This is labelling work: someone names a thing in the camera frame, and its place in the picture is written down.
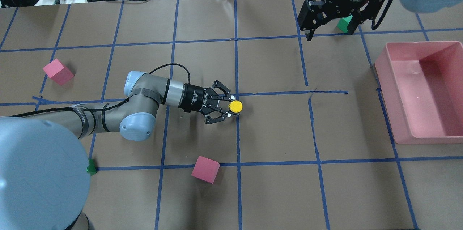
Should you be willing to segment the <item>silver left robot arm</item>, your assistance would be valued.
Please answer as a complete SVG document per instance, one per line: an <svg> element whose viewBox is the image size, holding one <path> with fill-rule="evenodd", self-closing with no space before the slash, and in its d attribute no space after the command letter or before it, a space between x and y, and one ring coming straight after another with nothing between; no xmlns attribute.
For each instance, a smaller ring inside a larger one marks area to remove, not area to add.
<svg viewBox="0 0 463 230"><path fill-rule="evenodd" d="M205 116L213 124L238 116L236 98L221 82L200 87L129 72L126 98L116 104L88 103L2 116L1 229L91 230L83 212L90 161L80 139L119 132L126 140L152 136L160 105Z"/></svg>

